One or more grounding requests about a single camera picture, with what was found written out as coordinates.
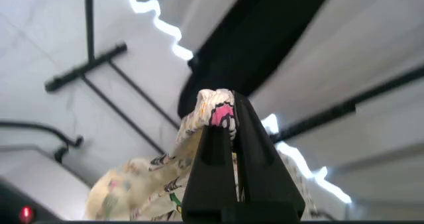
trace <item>pink print on cloth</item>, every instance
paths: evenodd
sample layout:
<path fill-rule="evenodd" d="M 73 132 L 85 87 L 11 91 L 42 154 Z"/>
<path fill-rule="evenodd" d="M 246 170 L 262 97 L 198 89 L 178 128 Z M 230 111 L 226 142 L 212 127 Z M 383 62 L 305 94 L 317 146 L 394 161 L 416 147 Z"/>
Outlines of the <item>pink print on cloth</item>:
<path fill-rule="evenodd" d="M 227 127 L 230 124 L 230 119 L 234 118 L 233 106 L 229 102 L 217 104 L 212 110 L 210 125 L 222 126 L 223 121 L 227 121 Z"/>

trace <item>printed fabric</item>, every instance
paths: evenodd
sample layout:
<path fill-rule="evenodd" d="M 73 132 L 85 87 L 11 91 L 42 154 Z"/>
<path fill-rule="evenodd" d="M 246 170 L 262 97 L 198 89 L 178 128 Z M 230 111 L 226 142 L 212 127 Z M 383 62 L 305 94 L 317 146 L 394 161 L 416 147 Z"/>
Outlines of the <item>printed fabric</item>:
<path fill-rule="evenodd" d="M 110 170 L 93 186 L 87 199 L 87 218 L 98 221 L 181 221 L 181 203 L 204 126 L 220 126 L 236 135 L 234 96 L 227 89 L 203 89 L 195 109 L 182 119 L 174 150 L 153 160 L 133 158 L 120 168 Z M 303 176 L 282 155 L 282 160 L 307 201 Z"/>

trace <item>led strip light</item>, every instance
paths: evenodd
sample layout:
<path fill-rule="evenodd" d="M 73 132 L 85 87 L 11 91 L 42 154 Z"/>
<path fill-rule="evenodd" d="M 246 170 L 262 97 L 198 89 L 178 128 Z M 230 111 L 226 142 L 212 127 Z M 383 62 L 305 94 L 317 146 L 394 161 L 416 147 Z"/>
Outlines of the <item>led strip light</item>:
<path fill-rule="evenodd" d="M 149 11 L 154 11 L 156 13 L 153 24 L 166 34 L 169 34 L 175 38 L 174 44 L 172 45 L 172 51 L 174 54 L 184 60 L 190 60 L 193 58 L 193 52 L 188 50 L 187 48 L 183 48 L 178 45 L 178 42 L 181 40 L 181 31 L 178 27 L 169 25 L 164 21 L 159 19 L 160 16 L 160 6 L 157 0 L 149 0 L 147 2 L 138 2 L 137 0 L 128 0 L 131 4 L 131 7 L 135 13 L 147 13 Z M 277 118 L 274 114 L 269 115 L 267 118 L 262 120 L 262 124 L 266 129 L 271 133 L 278 133 L 278 123 Z M 322 167 L 318 172 L 313 173 L 307 166 L 307 163 L 299 152 L 297 148 L 294 148 L 285 142 L 279 142 L 277 144 L 277 149 L 293 158 L 300 172 L 307 179 L 314 179 L 315 182 L 321 186 L 323 189 L 337 196 L 344 203 L 351 203 L 352 200 L 350 197 L 345 194 L 339 187 L 325 180 L 325 176 L 327 175 L 327 167 Z"/>

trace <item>marble surface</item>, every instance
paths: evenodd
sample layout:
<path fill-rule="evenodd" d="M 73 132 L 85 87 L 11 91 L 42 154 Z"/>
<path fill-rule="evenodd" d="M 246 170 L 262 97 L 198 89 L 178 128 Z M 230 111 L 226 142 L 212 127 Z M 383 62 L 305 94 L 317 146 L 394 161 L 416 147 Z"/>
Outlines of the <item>marble surface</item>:
<path fill-rule="evenodd" d="M 128 52 L 116 65 L 179 122 L 178 96 L 190 70 L 172 53 L 173 38 L 153 25 L 152 13 L 134 14 L 127 0 L 94 0 L 94 7 L 95 52 L 125 41 Z M 86 60 L 83 0 L 0 0 L 0 37 L 0 119 L 83 135 L 82 148 L 64 162 L 89 183 L 129 158 L 158 154 L 82 82 L 53 94 L 44 90 L 46 80 Z M 113 70 L 102 66 L 87 76 L 164 150 L 173 147 L 177 131 Z M 51 152 L 60 141 L 1 129 L 0 144 L 37 144 Z"/>

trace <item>glowing light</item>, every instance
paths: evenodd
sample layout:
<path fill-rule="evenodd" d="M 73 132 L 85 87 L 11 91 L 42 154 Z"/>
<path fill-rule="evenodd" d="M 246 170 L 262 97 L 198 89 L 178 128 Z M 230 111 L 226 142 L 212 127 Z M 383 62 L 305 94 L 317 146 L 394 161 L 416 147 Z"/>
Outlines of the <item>glowing light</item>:
<path fill-rule="evenodd" d="M 183 48 L 178 45 L 178 41 L 181 40 L 181 31 L 178 27 L 165 23 L 159 19 L 160 16 L 160 6 L 157 0 L 149 0 L 147 2 L 138 2 L 137 0 L 128 0 L 131 8 L 135 13 L 147 13 L 149 11 L 154 11 L 155 16 L 153 18 L 153 24 L 156 28 L 169 34 L 175 38 L 174 44 L 172 45 L 172 52 L 184 60 L 190 60 L 193 58 L 193 52 L 187 48 Z"/>
<path fill-rule="evenodd" d="M 271 133 L 278 133 L 279 129 L 277 117 L 275 116 L 275 114 L 271 114 L 267 118 L 263 119 L 262 125 Z M 281 153 L 289 156 L 294 160 L 296 166 L 299 168 L 299 171 L 302 173 L 303 176 L 305 176 L 305 178 L 313 178 L 320 187 L 334 194 L 344 203 L 352 202 L 351 198 L 347 194 L 345 194 L 339 187 L 325 180 L 325 176 L 327 176 L 327 167 L 322 167 L 320 171 L 318 171 L 318 173 L 314 174 L 307 166 L 304 157 L 297 148 L 294 148 L 286 144 L 285 142 L 279 142 L 276 147 Z"/>

